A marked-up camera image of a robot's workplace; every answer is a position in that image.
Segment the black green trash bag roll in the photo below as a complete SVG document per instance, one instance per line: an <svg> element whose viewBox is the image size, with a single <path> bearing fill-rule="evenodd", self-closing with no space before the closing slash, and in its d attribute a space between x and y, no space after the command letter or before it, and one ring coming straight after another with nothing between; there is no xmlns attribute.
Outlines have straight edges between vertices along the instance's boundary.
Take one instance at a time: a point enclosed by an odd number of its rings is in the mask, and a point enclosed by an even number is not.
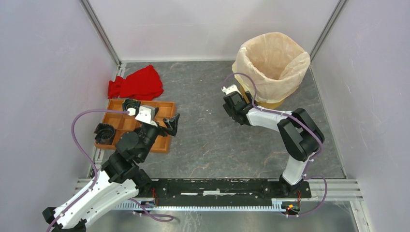
<svg viewBox="0 0 410 232"><path fill-rule="evenodd" d="M122 110L128 111L129 109L134 109L135 112L139 111L139 107L141 106L141 102L134 99L125 99L122 103Z"/></svg>

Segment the left aluminium frame post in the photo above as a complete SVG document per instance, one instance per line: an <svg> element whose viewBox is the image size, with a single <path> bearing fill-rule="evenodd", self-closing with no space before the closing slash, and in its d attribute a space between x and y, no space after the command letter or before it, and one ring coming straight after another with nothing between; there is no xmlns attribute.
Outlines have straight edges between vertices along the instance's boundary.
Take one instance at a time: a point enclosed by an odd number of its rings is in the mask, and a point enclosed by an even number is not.
<svg viewBox="0 0 410 232"><path fill-rule="evenodd" d="M103 25L101 24L96 12L94 11L91 2L89 0L80 0L79 1L87 14L89 20L91 21L93 27L95 28L98 36L100 37L101 41L103 42L107 52L109 53L111 59L114 63L120 67L122 64L121 59L119 58L117 52L115 51L111 41L108 38L107 33L105 32Z"/></svg>

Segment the right aluminium frame post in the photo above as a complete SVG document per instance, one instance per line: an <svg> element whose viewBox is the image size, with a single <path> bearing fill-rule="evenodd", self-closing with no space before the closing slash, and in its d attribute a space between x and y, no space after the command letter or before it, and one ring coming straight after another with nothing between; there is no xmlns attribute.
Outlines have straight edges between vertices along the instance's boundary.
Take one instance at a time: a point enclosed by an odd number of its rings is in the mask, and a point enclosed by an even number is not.
<svg viewBox="0 0 410 232"><path fill-rule="evenodd" d="M314 44L312 51L310 53L310 59L313 61L318 54L321 46L323 45L324 41L328 37L331 29L333 28L334 24L338 20L341 12L343 11L345 5L348 3L348 0L339 0L333 9L331 15L329 16L324 28L322 29L316 43Z"/></svg>

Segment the yellow plastic trash bin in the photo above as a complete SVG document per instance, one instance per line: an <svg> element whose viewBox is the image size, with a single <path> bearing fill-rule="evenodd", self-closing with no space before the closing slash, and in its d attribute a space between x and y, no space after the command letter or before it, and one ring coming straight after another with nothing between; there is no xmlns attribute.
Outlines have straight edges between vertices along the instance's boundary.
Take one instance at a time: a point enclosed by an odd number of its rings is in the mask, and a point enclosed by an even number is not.
<svg viewBox="0 0 410 232"><path fill-rule="evenodd" d="M244 88L243 88L241 85L239 85L239 91L240 91L240 93L244 96L245 101L246 101L247 103L250 103L250 100L247 98L246 93L245 93L245 90L244 90ZM278 108L279 106L281 106L283 103L284 103L284 100L281 100L281 101L275 102L275 103L268 103L268 102L263 102L263 101L256 101L256 104L257 104L257 105L260 105L261 107L268 108L268 109L276 109L276 108Z"/></svg>

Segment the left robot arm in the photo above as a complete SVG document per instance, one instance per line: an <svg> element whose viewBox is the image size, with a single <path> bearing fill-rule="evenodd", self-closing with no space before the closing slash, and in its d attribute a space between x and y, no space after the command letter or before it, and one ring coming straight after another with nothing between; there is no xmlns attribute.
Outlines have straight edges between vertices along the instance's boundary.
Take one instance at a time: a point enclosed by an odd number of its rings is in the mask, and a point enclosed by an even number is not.
<svg viewBox="0 0 410 232"><path fill-rule="evenodd" d="M120 203L148 196L152 180L138 164L147 158L157 137L175 136L180 114L163 119L164 126L152 120L122 134L115 152L94 170L94 177L66 203L48 207L43 217L49 232L85 232L89 226Z"/></svg>

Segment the wooden compartment tray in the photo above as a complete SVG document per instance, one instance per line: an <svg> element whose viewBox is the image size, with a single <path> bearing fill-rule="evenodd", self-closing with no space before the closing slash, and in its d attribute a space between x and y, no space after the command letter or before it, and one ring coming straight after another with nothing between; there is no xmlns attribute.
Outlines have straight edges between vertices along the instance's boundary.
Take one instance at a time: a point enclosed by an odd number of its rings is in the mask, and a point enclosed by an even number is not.
<svg viewBox="0 0 410 232"><path fill-rule="evenodd" d="M176 113L176 104L172 101L141 101L141 104L159 108L159 112L155 116L155 121L159 122L161 126L165 126L163 122L164 118L171 118ZM122 137L123 133L132 131L141 126L140 122L135 120L132 116L114 113L105 113L102 123L109 124L116 130L111 144L94 144L96 148L107 150L115 149L115 144ZM150 151L153 153L168 153L170 143L170 135L166 137L158 136Z"/></svg>

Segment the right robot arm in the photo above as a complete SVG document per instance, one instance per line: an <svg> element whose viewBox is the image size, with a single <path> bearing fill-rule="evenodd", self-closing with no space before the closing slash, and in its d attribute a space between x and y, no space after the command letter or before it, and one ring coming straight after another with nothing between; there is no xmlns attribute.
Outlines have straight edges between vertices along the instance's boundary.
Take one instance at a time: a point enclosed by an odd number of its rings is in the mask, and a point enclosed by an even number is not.
<svg viewBox="0 0 410 232"><path fill-rule="evenodd" d="M240 125L259 126L280 133L290 155L285 170L279 177L279 191L292 197L303 181L308 160L320 151L324 135L303 108L294 111L275 111L254 107L239 90L223 88L223 108Z"/></svg>

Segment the red cloth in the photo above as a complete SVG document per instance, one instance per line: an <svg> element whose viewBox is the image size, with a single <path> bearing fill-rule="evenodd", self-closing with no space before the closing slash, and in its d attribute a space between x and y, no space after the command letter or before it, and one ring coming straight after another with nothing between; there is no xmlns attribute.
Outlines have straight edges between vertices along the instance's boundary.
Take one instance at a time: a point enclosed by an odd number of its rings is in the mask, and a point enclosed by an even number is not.
<svg viewBox="0 0 410 232"><path fill-rule="evenodd" d="M108 84L108 99L124 98L151 101L163 93L160 75L152 65L135 71L126 78L117 76Z"/></svg>

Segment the translucent white trash bag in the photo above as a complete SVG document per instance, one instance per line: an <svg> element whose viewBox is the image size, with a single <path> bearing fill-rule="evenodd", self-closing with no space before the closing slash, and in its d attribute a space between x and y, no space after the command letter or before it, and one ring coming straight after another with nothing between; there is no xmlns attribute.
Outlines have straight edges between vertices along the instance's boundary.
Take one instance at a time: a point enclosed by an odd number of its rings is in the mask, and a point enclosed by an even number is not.
<svg viewBox="0 0 410 232"><path fill-rule="evenodd" d="M270 32L244 42L232 65L235 78L257 102L274 104L293 94L301 84L310 55L281 32Z"/></svg>

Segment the aluminium frame post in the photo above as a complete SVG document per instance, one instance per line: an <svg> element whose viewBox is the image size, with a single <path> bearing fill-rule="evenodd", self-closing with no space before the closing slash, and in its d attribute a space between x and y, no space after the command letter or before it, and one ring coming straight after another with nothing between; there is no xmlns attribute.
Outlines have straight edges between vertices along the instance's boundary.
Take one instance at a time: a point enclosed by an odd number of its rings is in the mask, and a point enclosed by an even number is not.
<svg viewBox="0 0 410 232"><path fill-rule="evenodd" d="M331 15L329 16L324 28L322 29L316 43L314 44L312 51L310 53L310 59L313 61L318 54L321 46L323 45L324 41L328 37L331 29L333 28L334 24L338 20L341 12L343 11L345 5L348 3L348 0L339 0L333 9Z"/></svg>
<svg viewBox="0 0 410 232"><path fill-rule="evenodd" d="M114 63L120 67L122 64L121 59L119 58L117 52L115 51L111 41L108 38L107 33L105 32L103 25L101 24L96 12L94 11L91 2L89 0L80 0L79 1L87 14L89 20L91 21L93 27L95 28L98 36L100 37L101 41L103 42L107 52L109 53L111 59Z"/></svg>

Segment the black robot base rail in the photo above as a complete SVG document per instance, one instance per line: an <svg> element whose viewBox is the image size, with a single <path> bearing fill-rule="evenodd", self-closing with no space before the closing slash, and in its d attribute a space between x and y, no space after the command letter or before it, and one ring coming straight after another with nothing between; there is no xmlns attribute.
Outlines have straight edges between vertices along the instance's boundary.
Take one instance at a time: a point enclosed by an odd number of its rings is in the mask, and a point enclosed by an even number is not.
<svg viewBox="0 0 410 232"><path fill-rule="evenodd" d="M167 179L154 180L138 197L153 198L157 206L271 206L272 200L311 198L309 183L288 187L277 179Z"/></svg>

